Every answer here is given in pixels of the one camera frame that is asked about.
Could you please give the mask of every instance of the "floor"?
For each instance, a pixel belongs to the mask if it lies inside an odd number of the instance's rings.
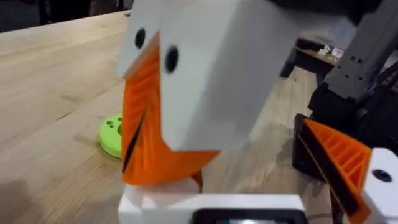
[[[0,33],[40,26],[37,0],[0,0]],[[116,11],[113,0],[92,0],[90,15]]]

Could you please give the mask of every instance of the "black frame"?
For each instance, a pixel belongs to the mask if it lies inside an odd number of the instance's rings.
[[[308,224],[303,211],[295,209],[203,208],[192,215],[192,224],[215,224],[217,220],[275,220],[289,224]]]

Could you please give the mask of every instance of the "green 3d-printed part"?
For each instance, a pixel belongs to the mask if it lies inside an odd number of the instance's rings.
[[[121,158],[122,136],[121,136],[122,116],[115,115],[105,120],[99,130],[99,142],[102,148],[109,155]]]

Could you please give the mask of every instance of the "wooden table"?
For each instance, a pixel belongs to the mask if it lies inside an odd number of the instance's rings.
[[[338,58],[332,54],[327,53],[325,55],[322,55],[322,54],[320,54],[314,50],[311,50],[311,49],[301,49],[300,47],[297,47],[297,46],[295,46],[294,48],[309,55],[309,56],[312,56],[318,60],[326,62],[332,66],[335,66],[338,63]]]
[[[1,223],[118,222],[121,165],[98,130],[121,111],[126,27],[119,12],[0,35]],[[247,149],[204,170],[205,192],[296,193],[329,222],[327,187],[290,165],[293,117],[309,113],[314,88],[301,69],[278,80]]]

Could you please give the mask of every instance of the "display screen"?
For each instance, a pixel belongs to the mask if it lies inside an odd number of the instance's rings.
[[[192,224],[308,224],[305,214],[294,209],[202,208],[192,215]]]
[[[287,222],[274,221],[274,220],[218,220],[216,224],[286,224]]]

